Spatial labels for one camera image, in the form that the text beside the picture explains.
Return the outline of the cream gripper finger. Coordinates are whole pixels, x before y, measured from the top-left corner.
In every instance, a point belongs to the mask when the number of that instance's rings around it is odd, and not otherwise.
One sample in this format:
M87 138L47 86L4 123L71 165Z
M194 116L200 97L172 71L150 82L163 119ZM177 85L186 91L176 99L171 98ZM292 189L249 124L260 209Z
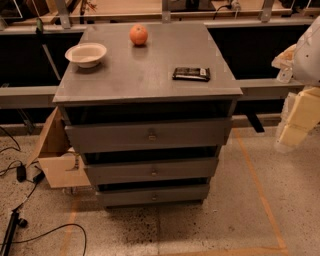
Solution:
M279 73L276 79L281 83L289 83L293 76L293 62L296 45L293 44L277 55L271 62L271 66L277 68Z
M275 149L287 153L297 148L320 122L320 88L307 87L285 99L276 131Z

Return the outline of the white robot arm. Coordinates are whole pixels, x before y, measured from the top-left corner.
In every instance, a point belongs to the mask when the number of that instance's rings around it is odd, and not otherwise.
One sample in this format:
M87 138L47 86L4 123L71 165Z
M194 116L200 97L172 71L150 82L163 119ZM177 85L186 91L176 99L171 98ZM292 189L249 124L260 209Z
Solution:
M301 92L286 97L277 127L275 149L286 153L297 148L320 122L320 17L271 65L279 69L279 82L294 79L304 85Z

